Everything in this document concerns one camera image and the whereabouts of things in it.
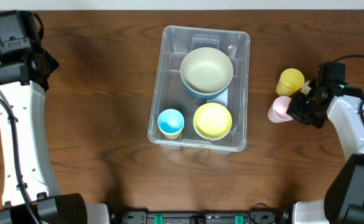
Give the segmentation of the grey bowl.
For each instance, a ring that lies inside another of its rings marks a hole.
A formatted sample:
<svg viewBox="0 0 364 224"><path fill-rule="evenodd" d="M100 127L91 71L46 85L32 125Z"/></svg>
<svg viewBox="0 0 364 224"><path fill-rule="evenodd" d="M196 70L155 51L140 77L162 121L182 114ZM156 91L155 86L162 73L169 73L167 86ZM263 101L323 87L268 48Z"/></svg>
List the grey bowl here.
<svg viewBox="0 0 364 224"><path fill-rule="evenodd" d="M222 138L224 138L228 133L200 133L198 132L197 133L201 138L204 138L208 141L217 141L217 140L220 140Z"/></svg>

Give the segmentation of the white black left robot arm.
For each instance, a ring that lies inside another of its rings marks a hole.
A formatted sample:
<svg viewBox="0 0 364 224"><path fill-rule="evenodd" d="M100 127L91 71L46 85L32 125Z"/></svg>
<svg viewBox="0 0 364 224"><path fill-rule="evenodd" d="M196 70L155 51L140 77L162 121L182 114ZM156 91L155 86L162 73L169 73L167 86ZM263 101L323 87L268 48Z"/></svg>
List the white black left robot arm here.
<svg viewBox="0 0 364 224"><path fill-rule="evenodd" d="M62 194L44 124L48 77L58 62L41 33L0 28L0 133L5 181L0 223L111 223L104 203Z"/></svg>

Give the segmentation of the yellow cup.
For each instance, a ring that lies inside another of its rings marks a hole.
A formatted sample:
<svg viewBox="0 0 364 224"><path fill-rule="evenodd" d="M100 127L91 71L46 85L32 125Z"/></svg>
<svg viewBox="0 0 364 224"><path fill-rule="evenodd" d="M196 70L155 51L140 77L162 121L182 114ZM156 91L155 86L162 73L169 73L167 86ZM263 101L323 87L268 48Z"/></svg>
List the yellow cup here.
<svg viewBox="0 0 364 224"><path fill-rule="evenodd" d="M177 139L181 135L182 131L178 131L176 133L165 133L163 135L168 139Z"/></svg>
<svg viewBox="0 0 364 224"><path fill-rule="evenodd" d="M276 85L276 93L279 96L291 96L300 90L305 83L302 72L295 68L284 70Z"/></svg>

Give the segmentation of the cream white cup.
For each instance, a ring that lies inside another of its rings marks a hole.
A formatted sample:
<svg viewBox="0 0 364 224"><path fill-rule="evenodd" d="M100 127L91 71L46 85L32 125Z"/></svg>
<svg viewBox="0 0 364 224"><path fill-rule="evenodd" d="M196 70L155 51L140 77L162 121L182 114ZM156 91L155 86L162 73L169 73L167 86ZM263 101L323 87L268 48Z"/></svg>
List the cream white cup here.
<svg viewBox="0 0 364 224"><path fill-rule="evenodd" d="M302 88L300 89L300 92L305 95L308 95L310 91L311 91L310 80L308 80L303 84Z"/></svg>

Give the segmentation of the clear plastic storage container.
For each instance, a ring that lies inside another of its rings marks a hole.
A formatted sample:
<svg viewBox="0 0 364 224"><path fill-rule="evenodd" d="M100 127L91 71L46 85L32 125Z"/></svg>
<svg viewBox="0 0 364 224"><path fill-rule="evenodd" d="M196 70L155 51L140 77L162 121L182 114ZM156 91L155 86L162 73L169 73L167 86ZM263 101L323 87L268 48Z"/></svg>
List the clear plastic storage container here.
<svg viewBox="0 0 364 224"><path fill-rule="evenodd" d="M224 54L231 75L222 78L211 69L205 79L186 74L186 56L197 49ZM148 138L162 147L196 147L239 152L246 147L250 36L243 31L167 26L162 34L159 65L151 108ZM205 139L194 126L196 110L206 103L223 105L231 114L229 132L219 140ZM184 127L169 139L159 127L160 114L175 109Z"/></svg>

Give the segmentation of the yellow bowl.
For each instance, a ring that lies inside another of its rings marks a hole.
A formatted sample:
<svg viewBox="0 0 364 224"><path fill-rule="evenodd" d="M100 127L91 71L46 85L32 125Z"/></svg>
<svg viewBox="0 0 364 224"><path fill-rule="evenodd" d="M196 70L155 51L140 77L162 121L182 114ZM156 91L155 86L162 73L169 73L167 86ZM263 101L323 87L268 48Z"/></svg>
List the yellow bowl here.
<svg viewBox="0 0 364 224"><path fill-rule="evenodd" d="M196 110L193 118L196 133L229 133L232 122L231 113L218 103L205 103Z"/></svg>

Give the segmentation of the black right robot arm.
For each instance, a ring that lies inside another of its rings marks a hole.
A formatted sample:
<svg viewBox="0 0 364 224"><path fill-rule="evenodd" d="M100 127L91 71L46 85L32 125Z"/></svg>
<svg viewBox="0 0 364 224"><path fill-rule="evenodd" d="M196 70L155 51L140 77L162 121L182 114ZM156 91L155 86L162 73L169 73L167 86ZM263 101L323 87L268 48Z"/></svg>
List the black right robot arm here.
<svg viewBox="0 0 364 224"><path fill-rule="evenodd" d="M297 202L292 223L364 223L364 94L340 85L314 88L292 97L287 114L303 124L321 128L330 121L339 138L346 163L325 197Z"/></svg>

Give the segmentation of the white paper label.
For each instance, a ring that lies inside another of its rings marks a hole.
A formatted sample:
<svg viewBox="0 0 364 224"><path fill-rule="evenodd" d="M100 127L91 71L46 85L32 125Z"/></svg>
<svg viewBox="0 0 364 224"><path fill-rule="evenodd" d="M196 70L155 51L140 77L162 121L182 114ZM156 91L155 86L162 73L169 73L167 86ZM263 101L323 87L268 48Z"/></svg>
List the white paper label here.
<svg viewBox="0 0 364 224"><path fill-rule="evenodd" d="M215 98L207 100L207 103L218 103L224 107L228 107L228 89L226 88L222 93L217 95Z"/></svg>

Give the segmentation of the light blue cup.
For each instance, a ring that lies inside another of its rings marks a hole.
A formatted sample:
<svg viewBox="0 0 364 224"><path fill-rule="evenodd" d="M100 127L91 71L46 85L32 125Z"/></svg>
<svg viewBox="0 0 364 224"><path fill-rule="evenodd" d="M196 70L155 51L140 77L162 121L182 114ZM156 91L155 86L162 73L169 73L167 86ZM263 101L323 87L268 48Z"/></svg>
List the light blue cup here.
<svg viewBox="0 0 364 224"><path fill-rule="evenodd" d="M184 128L185 120L181 112L175 109L167 109L160 113L157 125L163 134L176 135Z"/></svg>

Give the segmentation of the cream beige bowl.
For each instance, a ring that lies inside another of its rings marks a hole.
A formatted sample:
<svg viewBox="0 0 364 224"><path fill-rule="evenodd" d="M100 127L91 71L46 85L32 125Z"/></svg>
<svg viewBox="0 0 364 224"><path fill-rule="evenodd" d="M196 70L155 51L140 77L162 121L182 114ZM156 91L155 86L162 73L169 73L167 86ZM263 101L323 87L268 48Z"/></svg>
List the cream beige bowl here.
<svg viewBox="0 0 364 224"><path fill-rule="evenodd" d="M231 82L233 64L222 51L210 47L202 47L188 53L181 65L180 76L189 82L205 80Z"/></svg>

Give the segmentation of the pink cup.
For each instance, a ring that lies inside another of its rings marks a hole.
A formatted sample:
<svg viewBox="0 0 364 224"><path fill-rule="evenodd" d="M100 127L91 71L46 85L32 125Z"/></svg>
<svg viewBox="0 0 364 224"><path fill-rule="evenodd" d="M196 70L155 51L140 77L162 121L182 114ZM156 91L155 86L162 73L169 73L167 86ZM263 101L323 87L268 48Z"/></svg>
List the pink cup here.
<svg viewBox="0 0 364 224"><path fill-rule="evenodd" d="M276 98L268 110L268 119L273 123L283 123L293 120L293 118L287 114L290 102L291 98L288 96L279 96Z"/></svg>

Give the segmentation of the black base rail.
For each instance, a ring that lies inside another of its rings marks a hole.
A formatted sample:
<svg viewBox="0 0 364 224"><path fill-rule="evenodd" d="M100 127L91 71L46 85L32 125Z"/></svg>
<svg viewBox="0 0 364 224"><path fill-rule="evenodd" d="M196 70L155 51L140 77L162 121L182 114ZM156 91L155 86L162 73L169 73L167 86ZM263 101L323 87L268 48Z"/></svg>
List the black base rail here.
<svg viewBox="0 0 364 224"><path fill-rule="evenodd" d="M288 217L275 210L253 210L245 213L153 213L126 212L121 224L279 224L288 223Z"/></svg>

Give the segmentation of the blue bowl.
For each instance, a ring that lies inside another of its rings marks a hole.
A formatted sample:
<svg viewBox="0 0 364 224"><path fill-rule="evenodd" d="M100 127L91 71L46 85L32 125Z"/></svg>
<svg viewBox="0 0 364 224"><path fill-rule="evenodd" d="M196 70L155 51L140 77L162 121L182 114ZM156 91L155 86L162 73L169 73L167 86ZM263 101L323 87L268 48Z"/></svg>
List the blue bowl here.
<svg viewBox="0 0 364 224"><path fill-rule="evenodd" d="M214 94L214 95L198 94L198 93L195 93L190 90L187 90L187 92L190 93L194 98L199 99L199 100L213 100L215 98L222 97L225 93L227 93L227 90Z"/></svg>
<svg viewBox="0 0 364 224"><path fill-rule="evenodd" d="M189 82L188 80L182 80L183 86L186 90L193 91L198 94L203 95L214 95L217 93L220 93L224 91L226 88L228 88L231 84L231 82L225 82L225 81L194 81Z"/></svg>

